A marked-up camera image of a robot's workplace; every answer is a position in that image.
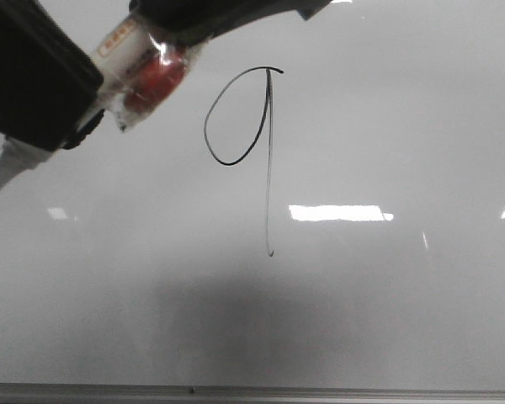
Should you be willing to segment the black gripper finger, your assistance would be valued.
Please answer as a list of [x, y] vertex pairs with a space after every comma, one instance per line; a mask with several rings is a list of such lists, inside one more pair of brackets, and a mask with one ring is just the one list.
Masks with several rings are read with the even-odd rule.
[[99, 125], [103, 76], [37, 1], [0, 1], [0, 133], [53, 152]]
[[269, 16], [296, 11], [304, 20], [328, 0], [159, 0], [131, 1], [129, 10], [146, 17], [177, 42], [196, 45]]

